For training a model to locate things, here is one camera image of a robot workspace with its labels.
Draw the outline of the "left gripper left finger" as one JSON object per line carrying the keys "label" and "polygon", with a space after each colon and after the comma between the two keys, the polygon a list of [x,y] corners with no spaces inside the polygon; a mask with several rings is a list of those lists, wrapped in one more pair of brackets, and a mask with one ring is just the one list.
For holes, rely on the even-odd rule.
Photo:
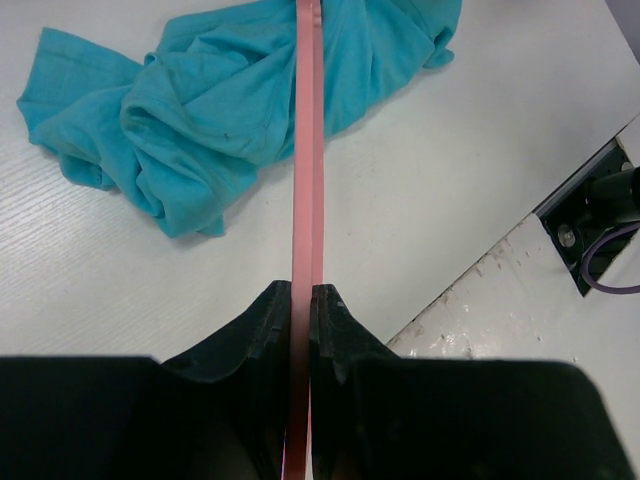
{"label": "left gripper left finger", "polygon": [[272,282],[234,320],[163,362],[186,389],[194,479],[278,479],[288,415],[291,284]]}

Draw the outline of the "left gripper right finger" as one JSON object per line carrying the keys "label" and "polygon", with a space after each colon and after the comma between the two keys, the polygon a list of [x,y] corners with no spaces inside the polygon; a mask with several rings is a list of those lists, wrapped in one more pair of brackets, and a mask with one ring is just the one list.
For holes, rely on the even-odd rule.
{"label": "left gripper right finger", "polygon": [[335,286],[313,288],[310,307],[311,464],[315,479],[359,479],[353,365],[398,356],[350,313]]}

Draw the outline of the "pink plastic hanger front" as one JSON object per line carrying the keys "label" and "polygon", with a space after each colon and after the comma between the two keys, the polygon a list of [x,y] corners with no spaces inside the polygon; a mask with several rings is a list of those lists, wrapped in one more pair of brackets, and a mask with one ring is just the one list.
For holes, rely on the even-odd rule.
{"label": "pink plastic hanger front", "polygon": [[313,287],[324,268],[324,60],[322,4],[296,3],[289,418],[284,479],[303,479],[309,445],[309,334]]}

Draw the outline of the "teal t shirt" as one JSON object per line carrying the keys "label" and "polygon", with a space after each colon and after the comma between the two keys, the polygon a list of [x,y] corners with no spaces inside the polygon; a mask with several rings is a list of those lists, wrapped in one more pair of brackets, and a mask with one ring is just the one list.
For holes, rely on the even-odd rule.
{"label": "teal t shirt", "polygon": [[[458,1],[322,5],[327,135],[453,59]],[[117,190],[169,237],[219,236],[225,210],[294,149],[296,6],[255,1],[169,21],[135,62],[44,29],[18,99],[70,181]]]}

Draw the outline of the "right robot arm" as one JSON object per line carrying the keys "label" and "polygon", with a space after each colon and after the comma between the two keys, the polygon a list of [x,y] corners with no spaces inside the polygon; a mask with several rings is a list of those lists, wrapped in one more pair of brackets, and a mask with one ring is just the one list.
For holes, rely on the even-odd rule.
{"label": "right robot arm", "polygon": [[594,180],[586,194],[594,220],[602,225],[639,221],[639,168]]}

